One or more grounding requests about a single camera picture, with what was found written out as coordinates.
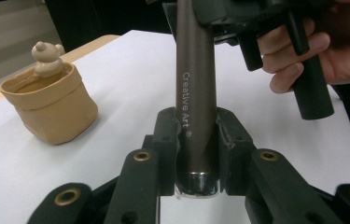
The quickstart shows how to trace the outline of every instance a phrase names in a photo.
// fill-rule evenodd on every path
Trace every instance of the white table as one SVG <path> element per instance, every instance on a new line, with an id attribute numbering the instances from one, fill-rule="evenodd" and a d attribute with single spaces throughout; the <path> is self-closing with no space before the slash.
<path id="1" fill-rule="evenodd" d="M 283 153 L 313 186 L 333 193 L 350 183 L 350 124 L 335 114 L 302 120 L 293 93 L 269 90 L 270 76 L 247 72 L 239 48 L 216 46 L 217 105 L 232 111 L 257 147 Z M 132 31 L 75 62 L 99 106 L 98 119 L 72 142 L 51 146 L 0 101 L 0 223 L 25 223 L 44 197 L 69 182 L 93 189 L 117 176 L 126 155 L 151 134 L 159 111 L 175 105 L 171 35 Z M 161 199 L 161 223 L 248 223 L 243 197 Z"/>

